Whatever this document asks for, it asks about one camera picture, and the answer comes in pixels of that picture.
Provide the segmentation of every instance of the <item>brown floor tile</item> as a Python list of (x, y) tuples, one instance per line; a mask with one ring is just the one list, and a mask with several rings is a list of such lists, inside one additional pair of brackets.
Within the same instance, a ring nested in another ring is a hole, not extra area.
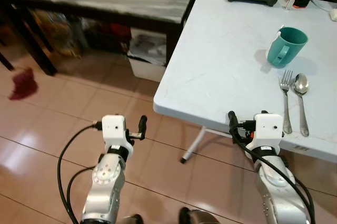
[(76, 120), (75, 117), (45, 109), (29, 129), (15, 140), (23, 145), (59, 156)]
[(60, 92), (54, 96), (48, 108), (65, 114), (79, 116), (92, 99), (96, 88), (77, 82), (67, 81)]
[(140, 79), (133, 97), (153, 102), (158, 85), (158, 82)]
[(121, 191), (120, 198), (120, 209), (118, 210), (117, 220), (121, 220), (122, 218), (128, 215), (128, 210), (132, 204), (134, 191), (137, 186), (126, 182)]
[(105, 115), (124, 115), (130, 96), (99, 89), (84, 109), (81, 117), (87, 120), (102, 120)]
[(52, 219), (29, 207), (23, 206), (18, 202), (5, 198), (0, 195), (0, 215), (2, 223), (35, 223), (35, 224), (61, 224), (61, 222)]
[(176, 224), (179, 210), (186, 204), (137, 187), (128, 215), (139, 214), (145, 224)]
[(0, 110), (0, 136), (16, 139), (37, 119), (43, 108), (22, 101), (3, 101)]
[[(25, 205), (49, 215), (61, 222), (71, 223), (64, 209), (57, 187), (56, 167), (57, 158), (48, 157), (48, 163), (44, 165), (44, 171), (35, 179), (34, 185), (30, 187), (30, 196), (22, 201)], [(63, 161), (61, 165), (62, 184), (66, 190), (69, 179), (83, 167)], [(79, 175), (72, 186), (71, 203), (74, 213), (79, 219), (83, 210), (87, 192), (91, 186), (92, 173), (86, 171)]]
[(69, 73), (67, 79), (98, 87), (106, 74), (111, 70), (112, 66), (112, 63), (108, 63), (98, 58), (83, 57)]
[(294, 175), (305, 186), (337, 196), (337, 165), (325, 160), (283, 150)]
[(146, 161), (151, 153), (153, 140), (135, 140), (133, 154), (126, 162), (125, 179), (128, 182), (138, 184), (143, 173)]
[(116, 64), (131, 68), (130, 61), (128, 60), (127, 56), (125, 56), (125, 55), (119, 55), (119, 57), (116, 60)]
[(52, 159), (54, 157), (0, 137), (0, 194), (25, 202)]
[(115, 52), (106, 52), (104, 50), (98, 49), (86, 49), (83, 58), (90, 58), (96, 61), (103, 61), (106, 63), (115, 63), (118, 59), (123, 57), (123, 55)]
[(139, 184), (142, 187), (185, 200), (191, 182), (194, 159), (179, 162), (183, 151), (155, 142), (146, 162)]
[(110, 69), (100, 88), (132, 96), (139, 78), (133, 75), (131, 68), (115, 65)]
[(187, 150), (201, 127), (169, 116), (163, 116), (155, 136), (157, 141)]
[(46, 107), (65, 85), (65, 80), (48, 76), (45, 73), (36, 70), (34, 71), (34, 76), (38, 85), (38, 90), (35, 94), (23, 99), (23, 101)]
[(337, 223), (337, 197), (310, 190), (316, 223)]
[(58, 53), (53, 53), (50, 57), (52, 64), (57, 69), (55, 77), (68, 79), (74, 74), (75, 69), (81, 64), (81, 58), (65, 57)]
[[(89, 121), (78, 119), (63, 141), (62, 146), (65, 146), (78, 131), (91, 124)], [(88, 129), (78, 135), (70, 144), (64, 158), (85, 167), (90, 167), (98, 163), (101, 153), (104, 153), (102, 132)]]
[(231, 138), (206, 133), (196, 152), (200, 155), (210, 157), (227, 164), (254, 170), (253, 162), (246, 157), (238, 145), (233, 144), (233, 140)]
[(256, 174), (196, 156), (187, 203), (241, 223), (266, 223)]
[(214, 215), (213, 216), (220, 222), (220, 224), (239, 224), (239, 222), (230, 220), (230, 219), (226, 219), (222, 216), (219, 215)]

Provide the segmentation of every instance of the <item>red cloth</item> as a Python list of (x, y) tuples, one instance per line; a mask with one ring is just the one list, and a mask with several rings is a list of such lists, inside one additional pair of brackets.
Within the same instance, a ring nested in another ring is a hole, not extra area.
[(37, 91), (38, 86), (34, 80), (34, 74), (31, 68), (15, 75), (12, 80), (15, 84), (15, 88), (9, 96), (10, 100), (23, 99)]

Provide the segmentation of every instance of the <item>black table leg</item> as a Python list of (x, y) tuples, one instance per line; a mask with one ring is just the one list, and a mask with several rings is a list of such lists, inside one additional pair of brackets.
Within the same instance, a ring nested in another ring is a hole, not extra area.
[(1, 6), (2, 12), (6, 21), (13, 27), (14, 31), (18, 34), (25, 47), (35, 59), (41, 69), (48, 75), (54, 75), (57, 73), (52, 62), (40, 48), (38, 42), (33, 35), (29, 32), (24, 22), (21, 20), (19, 13), (10, 4)]
[(40, 27), (38, 26), (38, 24), (36, 23), (36, 20), (34, 19), (32, 13), (28, 10), (28, 8), (25, 7), (19, 7), (19, 9), (17, 10), (19, 11), (19, 13), (21, 14), (21, 16), (24, 18), (24, 20), (27, 22), (28, 26), (31, 28), (32, 32), (34, 32), (35, 34), (37, 34), (39, 36), (39, 38), (41, 39), (41, 41), (44, 43), (44, 45), (46, 46), (46, 48), (52, 52), (54, 49), (51, 46), (51, 44), (49, 43), (48, 39), (46, 38), (46, 36), (43, 34), (42, 30), (40, 29)]
[(166, 32), (166, 65), (169, 63), (171, 56), (174, 52), (175, 46), (179, 40), (181, 32), (183, 30), (182, 25), (176, 28), (172, 28)]
[(0, 62), (3, 63), (3, 65), (8, 69), (8, 70), (14, 70), (13, 65), (0, 53)]

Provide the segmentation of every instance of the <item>spoon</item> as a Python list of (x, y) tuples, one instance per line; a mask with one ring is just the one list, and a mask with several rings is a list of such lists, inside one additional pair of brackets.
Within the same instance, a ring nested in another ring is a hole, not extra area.
[(300, 98), (300, 128), (301, 134), (305, 137), (309, 136), (308, 124), (306, 123), (305, 113), (304, 113), (304, 105), (302, 96), (306, 94), (309, 90), (309, 82), (306, 76), (302, 73), (298, 74), (295, 78), (293, 89), (295, 93)]

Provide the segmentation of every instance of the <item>metal fork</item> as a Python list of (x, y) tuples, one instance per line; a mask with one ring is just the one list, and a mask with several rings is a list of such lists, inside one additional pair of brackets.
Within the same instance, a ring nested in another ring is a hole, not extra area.
[(284, 118), (283, 118), (283, 131), (290, 134), (293, 129), (291, 128), (290, 118), (289, 118), (289, 108), (288, 108), (288, 91), (291, 86), (291, 77), (293, 75), (292, 70), (286, 70), (283, 74), (282, 80), (280, 81), (280, 88), (283, 91), (284, 99)]

